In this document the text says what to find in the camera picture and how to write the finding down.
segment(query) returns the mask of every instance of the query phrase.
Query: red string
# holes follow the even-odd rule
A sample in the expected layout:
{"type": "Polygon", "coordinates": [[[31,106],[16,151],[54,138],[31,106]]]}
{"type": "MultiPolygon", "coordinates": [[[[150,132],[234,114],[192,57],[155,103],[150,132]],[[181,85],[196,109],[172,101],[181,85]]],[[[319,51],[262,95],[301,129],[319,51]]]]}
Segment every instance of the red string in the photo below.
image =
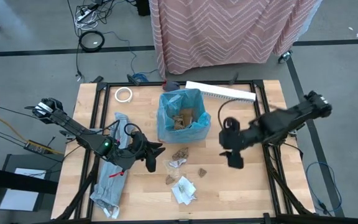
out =
{"type": "Polygon", "coordinates": [[[121,172],[118,172],[117,174],[112,174],[112,175],[109,176],[109,178],[115,177],[115,176],[117,176],[117,175],[124,175],[124,172],[121,171],[121,172]]]}

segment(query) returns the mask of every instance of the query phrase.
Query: blue trash bag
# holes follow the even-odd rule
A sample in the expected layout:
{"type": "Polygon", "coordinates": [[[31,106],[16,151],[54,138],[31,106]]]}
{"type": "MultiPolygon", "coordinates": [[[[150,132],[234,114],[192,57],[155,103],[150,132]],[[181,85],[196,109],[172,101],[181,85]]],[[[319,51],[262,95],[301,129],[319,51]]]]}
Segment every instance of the blue trash bag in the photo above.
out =
{"type": "Polygon", "coordinates": [[[157,111],[158,140],[165,143],[189,143],[205,139],[211,127],[211,115],[205,112],[200,90],[175,90],[160,96],[157,111]],[[192,122],[181,130],[175,130],[173,116],[180,110],[192,110],[192,122]]]}

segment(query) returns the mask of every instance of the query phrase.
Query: pink striped curtain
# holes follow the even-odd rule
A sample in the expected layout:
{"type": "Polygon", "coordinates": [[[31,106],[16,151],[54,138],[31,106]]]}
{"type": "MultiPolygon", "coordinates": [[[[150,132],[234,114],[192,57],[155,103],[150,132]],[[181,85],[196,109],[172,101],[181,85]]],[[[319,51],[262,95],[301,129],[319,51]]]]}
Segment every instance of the pink striped curtain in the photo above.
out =
{"type": "Polygon", "coordinates": [[[150,0],[158,69],[265,63],[281,55],[317,0],[150,0]]]}

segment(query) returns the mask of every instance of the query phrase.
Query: gray floor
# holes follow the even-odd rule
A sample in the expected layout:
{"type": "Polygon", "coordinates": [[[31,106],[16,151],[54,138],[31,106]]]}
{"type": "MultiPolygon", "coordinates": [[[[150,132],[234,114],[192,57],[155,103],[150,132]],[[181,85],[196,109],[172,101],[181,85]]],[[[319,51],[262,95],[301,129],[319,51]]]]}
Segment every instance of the gray floor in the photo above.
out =
{"type": "MultiPolygon", "coordinates": [[[[82,1],[72,0],[72,7],[82,1]]],[[[0,51],[74,49],[76,36],[70,20],[67,3],[61,0],[0,0],[0,51]]],[[[131,45],[152,45],[149,17],[137,16],[136,9],[127,3],[117,4],[108,24],[98,30],[113,30],[131,45]]],[[[358,0],[325,0],[300,40],[356,39],[358,34],[358,0]]],[[[126,46],[113,36],[106,36],[106,47],[126,46]]],[[[358,217],[358,45],[294,47],[293,62],[305,92],[322,93],[334,107],[333,114],[316,120],[316,127],[328,163],[336,174],[347,217],[358,217]]],[[[154,51],[136,52],[135,71],[156,68],[154,51]]],[[[81,54],[80,69],[87,81],[101,75],[107,82],[125,82],[131,73],[129,52],[81,54]]],[[[271,56],[263,65],[239,64],[196,68],[183,75],[171,75],[172,80],[227,80],[236,72],[239,78],[250,80],[280,80],[287,105],[298,102],[287,66],[278,65],[271,56]]],[[[63,102],[65,111],[72,114],[79,83],[74,74],[75,54],[0,57],[0,106],[28,113],[24,106],[35,105],[43,97],[55,97],[63,102]]],[[[156,74],[150,81],[159,81],[156,74]]],[[[0,116],[27,138],[64,149],[59,128],[44,125],[23,116],[0,110],[0,116]]],[[[0,123],[0,131],[9,130],[0,123]]],[[[316,161],[309,131],[303,128],[298,144],[305,152],[304,167],[316,161]]],[[[0,140],[0,168],[6,154],[27,154],[20,147],[0,140]]],[[[320,199],[331,208],[321,173],[314,167],[311,184],[320,199]]],[[[50,210],[39,212],[0,211],[0,223],[31,223],[45,221],[50,210]]]]}

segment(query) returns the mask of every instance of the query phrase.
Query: wooden table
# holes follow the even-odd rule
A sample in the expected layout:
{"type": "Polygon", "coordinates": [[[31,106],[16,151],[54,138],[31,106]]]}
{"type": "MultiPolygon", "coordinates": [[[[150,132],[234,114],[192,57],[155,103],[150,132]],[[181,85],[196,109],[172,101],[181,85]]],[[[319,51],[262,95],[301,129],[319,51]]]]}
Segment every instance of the wooden table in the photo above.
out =
{"type": "MultiPolygon", "coordinates": [[[[268,102],[271,105],[286,107],[280,82],[278,80],[264,81],[268,102]]],[[[233,85],[230,88],[250,91],[249,85],[233,85]]],[[[160,86],[131,87],[134,93],[130,103],[118,103],[114,99],[118,87],[111,87],[109,93],[108,113],[106,125],[114,121],[114,112],[128,115],[131,122],[142,128],[149,141],[157,141],[156,112],[158,100],[163,90],[160,86]]],[[[96,84],[82,84],[78,92],[73,118],[83,126],[90,124],[96,84]]],[[[99,124],[104,93],[101,94],[96,124],[99,124]]],[[[220,131],[217,113],[224,101],[205,97],[206,111],[212,116],[211,129],[204,141],[193,144],[165,144],[166,151],[157,158],[157,170],[147,172],[144,162],[137,161],[128,171],[129,175],[120,201],[118,220],[177,220],[177,219],[217,219],[217,218],[259,218],[267,212],[274,217],[272,198],[270,194],[267,171],[264,162],[262,146],[260,144],[241,152],[244,158],[244,168],[241,170],[229,168],[225,157],[219,156],[223,152],[219,145],[220,131]],[[189,147],[190,156],[186,164],[176,172],[166,167],[167,161],[177,150],[189,147]],[[200,178],[198,169],[203,168],[208,173],[200,178]],[[171,185],[165,185],[167,174],[185,176],[194,182],[197,200],[189,205],[178,204],[174,198],[171,185]]],[[[221,112],[221,118],[227,116],[237,118],[242,128],[255,118],[253,104],[232,102],[227,104],[221,112]]],[[[292,138],[287,143],[295,145],[292,138]]],[[[67,146],[65,154],[71,152],[76,143],[67,146]]],[[[297,198],[310,211],[314,211],[313,202],[303,170],[299,152],[283,145],[282,163],[285,170],[287,184],[297,198]]],[[[59,216],[72,200],[80,183],[83,165],[84,149],[80,148],[69,155],[63,165],[60,181],[53,206],[52,218],[59,216]]],[[[278,196],[282,212],[282,192],[279,186],[278,196]]],[[[89,193],[84,195],[82,217],[86,213],[89,193]]],[[[113,221],[107,219],[103,211],[94,206],[92,221],[113,221]]]]}

